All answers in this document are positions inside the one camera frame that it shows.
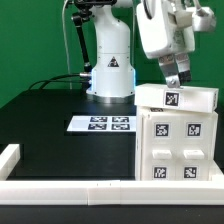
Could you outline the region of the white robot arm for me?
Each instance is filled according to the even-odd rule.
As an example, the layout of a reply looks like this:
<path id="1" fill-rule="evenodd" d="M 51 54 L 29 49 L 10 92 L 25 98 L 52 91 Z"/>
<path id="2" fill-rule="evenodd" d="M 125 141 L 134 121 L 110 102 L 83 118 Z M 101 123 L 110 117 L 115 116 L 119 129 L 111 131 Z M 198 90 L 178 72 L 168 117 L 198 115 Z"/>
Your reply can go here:
<path id="1" fill-rule="evenodd" d="M 87 97 L 103 103 L 125 103 L 135 94 L 136 75 L 130 62 L 130 28 L 114 17 L 113 7 L 131 7 L 132 0 L 74 0 L 77 32 L 93 21 L 97 38 L 97 62 L 84 61 L 90 74 Z M 180 0 L 140 0 L 137 23 L 144 53 L 159 61 L 170 88 L 191 79 L 188 54 L 195 49 L 192 13 Z"/>

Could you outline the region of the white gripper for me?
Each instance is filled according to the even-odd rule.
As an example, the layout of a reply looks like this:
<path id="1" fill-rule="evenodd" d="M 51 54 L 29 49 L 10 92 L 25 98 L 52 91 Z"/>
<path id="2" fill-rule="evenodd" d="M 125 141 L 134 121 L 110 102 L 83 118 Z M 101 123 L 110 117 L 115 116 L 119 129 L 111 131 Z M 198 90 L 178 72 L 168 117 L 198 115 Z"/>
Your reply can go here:
<path id="1" fill-rule="evenodd" d="M 192 13 L 181 0 L 141 0 L 136 13 L 143 50 L 149 59 L 159 58 L 167 86 L 190 82 L 187 53 L 195 50 Z"/>

